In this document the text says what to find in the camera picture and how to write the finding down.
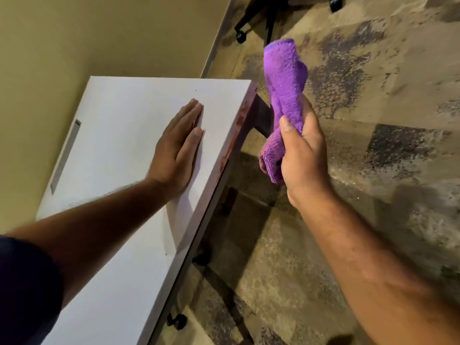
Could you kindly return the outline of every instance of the purple microfiber cloth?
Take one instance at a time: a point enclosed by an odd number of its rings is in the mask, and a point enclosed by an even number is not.
[[[302,104],[298,96],[304,90],[308,71],[297,55],[292,39],[278,40],[265,47],[264,71],[275,119],[273,133],[260,152],[259,164],[273,183],[283,183],[281,161],[286,150],[281,138],[280,118],[286,115],[302,133]]]

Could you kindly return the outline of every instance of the dark blue sleeve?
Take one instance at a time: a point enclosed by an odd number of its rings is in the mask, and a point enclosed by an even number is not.
[[[0,236],[0,343],[40,344],[61,311],[63,282],[49,255]]]

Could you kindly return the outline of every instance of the fingernail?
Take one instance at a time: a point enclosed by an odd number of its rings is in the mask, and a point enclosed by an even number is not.
[[[196,136],[201,136],[203,134],[203,130],[200,127],[193,128],[193,134]]]
[[[292,128],[294,128],[285,115],[281,116],[280,125],[284,132],[289,132]]]

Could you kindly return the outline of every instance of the white tabletop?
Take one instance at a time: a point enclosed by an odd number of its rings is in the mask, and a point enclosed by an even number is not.
[[[81,122],[75,142],[37,219],[143,179],[164,128],[191,98],[204,105],[205,134],[185,193],[96,274],[43,344],[148,342],[255,94],[247,80],[90,78],[75,115]]]

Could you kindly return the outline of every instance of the beige wall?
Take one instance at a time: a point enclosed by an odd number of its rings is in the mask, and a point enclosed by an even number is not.
[[[229,0],[0,0],[0,232],[33,220],[89,75],[199,77]]]

